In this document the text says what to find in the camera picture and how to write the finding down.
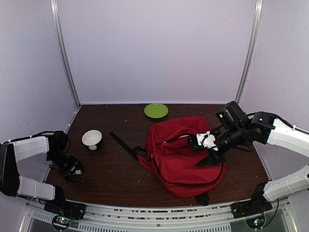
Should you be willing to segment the red backpack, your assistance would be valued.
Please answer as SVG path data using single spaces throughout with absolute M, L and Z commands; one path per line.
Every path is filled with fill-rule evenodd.
M 195 198 L 199 205 L 208 205 L 208 192 L 222 181 L 226 163 L 219 166 L 196 164 L 208 157 L 208 151 L 195 152 L 188 147 L 190 135 L 217 131 L 222 125 L 210 129 L 202 116 L 181 117 L 150 127 L 146 147 L 131 148 L 114 132 L 109 135 L 140 165 L 153 173 L 172 195 Z

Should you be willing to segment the green white glue stick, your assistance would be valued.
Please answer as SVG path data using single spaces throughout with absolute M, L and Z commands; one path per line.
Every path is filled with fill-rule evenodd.
M 82 174 L 82 171 L 81 170 L 76 170 L 73 175 L 81 175 Z

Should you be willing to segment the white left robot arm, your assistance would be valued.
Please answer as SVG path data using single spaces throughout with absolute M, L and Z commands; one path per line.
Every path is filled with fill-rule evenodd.
M 84 172 L 83 164 L 70 149 L 68 135 L 60 130 L 43 131 L 28 137 L 8 140 L 0 144 L 0 191 L 6 196 L 51 201 L 50 206 L 60 215 L 70 207 L 62 187 L 43 180 L 48 165 L 55 165 L 67 182 Z

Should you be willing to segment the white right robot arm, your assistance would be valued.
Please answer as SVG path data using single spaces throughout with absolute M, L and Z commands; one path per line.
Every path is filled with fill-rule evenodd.
M 272 113 L 219 113 L 226 132 L 207 131 L 190 135 L 193 151 L 207 150 L 209 156 L 198 166 L 217 165 L 225 152 L 239 145 L 256 144 L 268 173 L 273 178 L 257 186 L 248 210 L 258 213 L 266 202 L 304 191 L 309 187 L 309 133 Z

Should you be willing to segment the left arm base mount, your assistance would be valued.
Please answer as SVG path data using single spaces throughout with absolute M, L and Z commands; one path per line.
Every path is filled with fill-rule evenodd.
M 75 220 L 82 220 L 85 215 L 86 205 L 65 201 L 63 205 L 52 201 L 43 201 L 44 210 L 53 213 L 52 226 L 57 231 L 63 231 L 70 227 Z

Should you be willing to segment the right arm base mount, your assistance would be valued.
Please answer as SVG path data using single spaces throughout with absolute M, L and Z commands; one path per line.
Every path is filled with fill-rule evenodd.
M 246 225 L 253 230 L 261 230 L 266 225 L 265 212 L 272 209 L 272 204 L 262 200 L 236 201 L 231 204 L 234 219 L 245 218 Z

